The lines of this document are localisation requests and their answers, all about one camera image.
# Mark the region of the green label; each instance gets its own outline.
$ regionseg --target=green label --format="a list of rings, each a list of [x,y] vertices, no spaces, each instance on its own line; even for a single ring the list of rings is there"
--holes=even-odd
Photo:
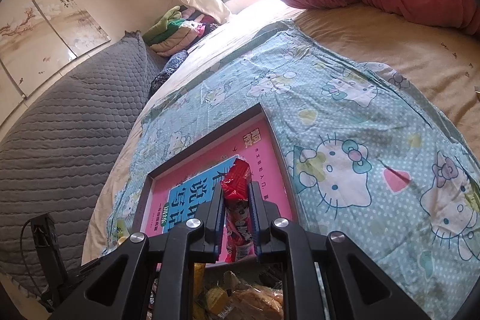
[[[167,217],[169,216],[169,208],[170,208],[170,203],[167,202],[165,205],[163,205],[163,210],[162,210],[162,221],[160,222],[161,226],[165,226],[167,223]]]

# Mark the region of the pink book cover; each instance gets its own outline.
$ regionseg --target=pink book cover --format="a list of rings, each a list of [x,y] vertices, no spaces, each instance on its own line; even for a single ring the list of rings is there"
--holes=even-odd
[[[212,199],[215,184],[222,180],[237,157],[250,165],[252,180],[259,183],[263,199],[277,204],[280,215],[291,220],[292,212],[268,124],[261,119],[217,146],[203,148],[191,161],[155,178],[141,231],[150,237],[159,235],[192,218],[198,204]],[[220,262],[227,256],[226,229],[223,235]]]

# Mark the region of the gray quilted blanket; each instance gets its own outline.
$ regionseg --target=gray quilted blanket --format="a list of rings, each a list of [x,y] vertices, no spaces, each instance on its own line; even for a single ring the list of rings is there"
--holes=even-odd
[[[49,88],[1,142],[0,270],[31,292],[23,223],[49,212],[67,269],[80,266],[97,197],[164,64],[139,33],[126,33]],[[23,250],[45,286],[29,227]]]

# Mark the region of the red candy wrapper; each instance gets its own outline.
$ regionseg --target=red candy wrapper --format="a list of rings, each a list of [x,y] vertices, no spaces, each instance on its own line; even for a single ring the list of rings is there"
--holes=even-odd
[[[248,210],[248,184],[251,171],[248,163],[235,159],[232,168],[221,181],[226,205],[226,248],[225,262],[235,262],[246,257],[251,250],[251,221]]]

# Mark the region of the silver screw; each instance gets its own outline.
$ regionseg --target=silver screw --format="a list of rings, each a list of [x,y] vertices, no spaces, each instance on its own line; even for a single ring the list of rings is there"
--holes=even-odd
[[[283,217],[280,217],[278,219],[275,219],[273,221],[273,224],[278,228],[285,228],[287,225],[289,225],[289,220],[284,219]]]
[[[145,239],[145,234],[142,232],[136,232],[130,235],[130,241],[132,243],[140,243]]]
[[[187,226],[189,228],[198,228],[202,222],[199,219],[189,219],[187,220]]]
[[[335,243],[341,243],[342,241],[345,240],[345,235],[340,231],[333,231],[330,233],[330,238]]]

